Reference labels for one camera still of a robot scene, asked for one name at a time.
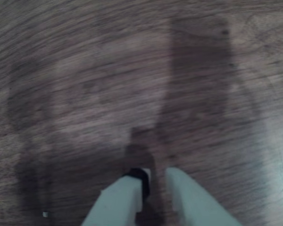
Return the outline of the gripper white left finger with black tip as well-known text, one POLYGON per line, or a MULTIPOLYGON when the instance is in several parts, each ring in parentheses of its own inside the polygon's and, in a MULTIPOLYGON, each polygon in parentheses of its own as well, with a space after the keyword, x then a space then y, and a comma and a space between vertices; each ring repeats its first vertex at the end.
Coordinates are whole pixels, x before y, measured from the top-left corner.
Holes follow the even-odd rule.
POLYGON ((150 195, 151 171, 132 168, 101 191, 83 226, 134 226, 136 214, 150 195))

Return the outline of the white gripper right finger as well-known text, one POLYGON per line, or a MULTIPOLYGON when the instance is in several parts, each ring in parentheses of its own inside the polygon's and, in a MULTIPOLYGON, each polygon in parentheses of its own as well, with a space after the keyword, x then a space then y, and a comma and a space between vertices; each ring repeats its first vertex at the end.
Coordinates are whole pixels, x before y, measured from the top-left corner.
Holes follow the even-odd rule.
POLYGON ((182 226, 240 226, 206 189, 176 167, 166 169, 166 187, 182 226))

